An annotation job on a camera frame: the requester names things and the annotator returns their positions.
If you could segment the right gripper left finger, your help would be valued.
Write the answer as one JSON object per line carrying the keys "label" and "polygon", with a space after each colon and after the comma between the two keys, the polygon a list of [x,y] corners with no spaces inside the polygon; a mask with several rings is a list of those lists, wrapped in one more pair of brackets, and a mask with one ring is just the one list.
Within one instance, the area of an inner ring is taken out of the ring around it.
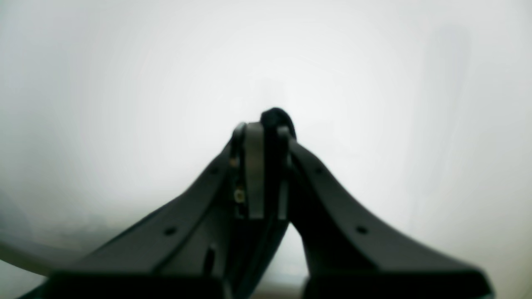
{"label": "right gripper left finger", "polygon": [[231,138],[232,199],[239,219],[265,216],[264,128],[261,123],[240,123]]}

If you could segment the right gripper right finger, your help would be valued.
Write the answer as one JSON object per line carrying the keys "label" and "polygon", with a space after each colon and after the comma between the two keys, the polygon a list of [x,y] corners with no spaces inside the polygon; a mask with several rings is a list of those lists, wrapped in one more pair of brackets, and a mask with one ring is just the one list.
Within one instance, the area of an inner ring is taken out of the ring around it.
{"label": "right gripper right finger", "polygon": [[293,139],[289,127],[277,127],[277,163],[276,163],[276,216],[277,220],[288,219],[290,175],[292,169],[290,143]]}

